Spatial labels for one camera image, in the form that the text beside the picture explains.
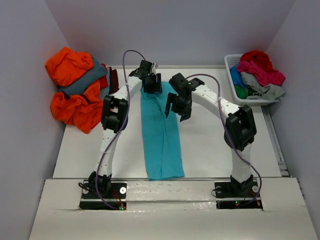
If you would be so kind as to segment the teal t shirt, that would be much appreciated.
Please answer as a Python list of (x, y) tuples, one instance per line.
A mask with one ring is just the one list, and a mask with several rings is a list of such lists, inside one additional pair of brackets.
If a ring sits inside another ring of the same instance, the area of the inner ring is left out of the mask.
[(176, 114), (165, 115), (170, 84), (162, 83), (162, 93), (141, 91), (140, 115), (144, 162), (150, 181), (183, 178), (185, 176), (180, 133)]

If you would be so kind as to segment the orange t shirt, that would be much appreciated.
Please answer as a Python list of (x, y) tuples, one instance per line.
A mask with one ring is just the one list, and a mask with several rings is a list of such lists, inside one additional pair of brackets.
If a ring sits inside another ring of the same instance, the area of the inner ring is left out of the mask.
[(100, 122), (102, 93), (109, 92), (106, 65), (88, 52), (65, 46), (44, 67), (58, 88), (50, 103), (53, 118), (89, 134)]

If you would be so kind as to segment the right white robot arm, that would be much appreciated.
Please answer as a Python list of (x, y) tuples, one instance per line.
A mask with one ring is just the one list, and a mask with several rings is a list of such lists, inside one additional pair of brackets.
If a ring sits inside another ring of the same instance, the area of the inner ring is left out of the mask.
[(197, 103), (221, 120), (223, 138), (232, 156), (230, 190), (235, 196), (242, 196), (254, 181), (250, 156), (257, 128), (252, 109), (227, 101), (219, 91), (213, 92), (199, 79), (199, 74), (184, 77), (177, 73), (169, 84), (175, 92), (167, 96), (165, 115), (176, 113), (183, 122), (191, 117), (192, 104)]

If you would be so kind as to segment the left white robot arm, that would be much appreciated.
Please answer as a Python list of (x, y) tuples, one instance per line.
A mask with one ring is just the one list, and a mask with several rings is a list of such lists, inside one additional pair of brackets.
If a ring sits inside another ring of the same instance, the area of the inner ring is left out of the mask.
[(148, 94), (161, 93), (161, 74), (156, 73), (157, 64), (142, 60), (125, 81), (125, 86), (103, 99), (101, 124), (102, 142), (96, 170), (88, 178), (88, 190), (99, 198), (111, 191), (112, 163), (121, 132), (129, 120), (131, 98), (140, 91)]

